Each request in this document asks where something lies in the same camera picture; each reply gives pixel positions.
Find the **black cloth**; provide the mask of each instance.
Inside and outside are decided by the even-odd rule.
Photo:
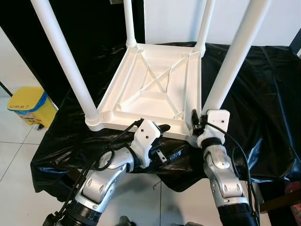
[[[195,43],[169,43],[194,46]],[[221,67],[227,45],[206,45],[202,58],[202,104]],[[81,68],[96,106],[99,105],[124,53],[124,45],[102,47]],[[248,156],[255,182],[300,179],[300,59],[288,47],[251,47],[222,109],[230,112],[228,132]],[[64,201],[74,180],[73,170],[82,169],[120,131],[92,132],[70,90],[60,106],[31,162],[36,192],[45,190]],[[114,148],[130,143],[133,133],[118,140]],[[154,159],[146,169],[134,173],[157,174],[175,191],[183,191],[205,178],[203,151],[187,142],[170,138],[159,141],[162,153],[170,160],[166,166]],[[226,139],[227,151],[235,147]],[[235,162],[241,175],[244,164],[239,150]]]

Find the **white wall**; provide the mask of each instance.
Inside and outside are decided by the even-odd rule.
[[[0,81],[14,94],[20,87],[41,87],[0,27]]]
[[[249,0],[216,0],[206,42],[231,44]],[[146,43],[196,41],[204,0],[144,0]],[[301,0],[272,0],[254,45],[289,46],[301,28]]]

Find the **black tablecloth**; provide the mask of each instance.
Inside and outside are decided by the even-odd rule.
[[[206,45],[202,58],[203,104],[228,47]],[[100,103],[125,51],[124,45],[102,47],[80,69],[96,105]],[[253,46],[223,103],[222,109],[230,112],[228,132],[248,156],[255,182],[300,179],[300,72],[300,59],[288,47]],[[70,90],[32,159],[35,191],[45,190],[64,201],[76,178],[75,170],[82,169],[119,133],[112,129],[90,131]],[[127,133],[114,147],[132,139],[133,133]],[[161,161],[154,159],[148,168],[136,168],[134,173],[157,174],[168,187],[178,192],[206,177],[201,149],[170,138],[161,139],[159,144],[170,163],[162,166]],[[228,151],[235,148],[230,140],[226,140],[225,146]],[[235,153],[236,165],[243,175],[241,155],[239,151]]]

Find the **wire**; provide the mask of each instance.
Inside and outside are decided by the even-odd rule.
[[[108,143],[105,147],[103,147],[102,149],[107,149],[107,151],[105,152],[101,152],[101,154],[99,154],[96,159],[92,159],[89,164],[87,164],[85,166],[85,168],[80,172],[80,175],[79,177],[77,178],[77,180],[75,181],[66,201],[64,202],[62,208],[60,209],[59,212],[56,212],[55,213],[55,219],[54,219],[54,222],[57,222],[59,219],[61,219],[64,214],[66,213],[66,207],[69,203],[70,200],[72,200],[74,197],[73,195],[76,195],[78,193],[78,191],[80,190],[80,188],[82,187],[82,185],[84,184],[85,182],[85,179],[86,179],[86,176],[89,172],[89,170],[91,169],[93,163],[94,166],[95,166],[95,170],[97,171],[103,171],[105,170],[106,168],[108,168],[108,166],[112,163],[113,161],[113,158],[115,156],[115,152],[113,149],[110,148],[110,146],[115,143],[118,139],[120,139],[123,135],[125,135],[133,126],[139,126],[141,123],[142,123],[143,119],[140,119],[138,121],[135,121],[133,122],[129,127],[127,127],[124,131],[122,131],[118,136],[116,136],[110,143]],[[100,164],[100,159],[103,155],[105,155],[106,153],[108,152],[111,152],[111,157],[109,159],[109,161],[106,163],[105,166],[99,168],[99,164]]]
[[[229,133],[227,133],[226,131],[222,130],[221,128],[207,122],[207,121],[203,121],[202,122],[203,124],[206,124],[208,126],[211,126],[215,129],[217,129],[218,131],[220,131],[221,133],[223,133],[224,135],[226,135],[228,138],[230,138],[235,144],[236,146],[240,149],[242,155],[243,155],[243,161],[244,161],[244,164],[246,166],[246,179],[247,179],[247,186],[248,186],[248,198],[249,198],[249,203],[250,203],[250,208],[252,210],[252,214],[255,215],[256,217],[256,220],[257,220],[257,225],[260,226],[260,216],[259,216],[259,213],[260,213],[260,206],[259,206],[259,203],[258,203],[258,200],[257,200],[257,196],[256,196],[256,193],[254,191],[254,188],[253,188],[253,184],[252,184],[252,181],[251,181],[251,175],[250,175],[250,170],[249,170],[249,164],[248,164],[248,160],[247,160],[247,157],[246,157],[246,154],[243,150],[243,148],[240,146],[240,144],[236,141],[236,139],[234,139],[234,137],[232,137]],[[233,170],[234,170],[234,173],[236,174],[236,176],[239,178],[239,175],[238,175],[238,171],[236,169],[236,166],[235,166],[235,162],[234,162],[234,151],[235,149],[233,149],[232,153],[231,153],[231,162],[232,162],[232,166],[233,166]],[[254,197],[254,200],[255,200],[255,211],[254,211],[254,208],[253,208],[253,200],[252,200],[252,194],[253,194],[253,197]]]

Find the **yellow bin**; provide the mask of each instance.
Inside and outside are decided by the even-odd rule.
[[[29,125],[42,124],[47,128],[56,113],[46,92],[39,87],[20,88],[10,99],[8,110],[15,112]]]

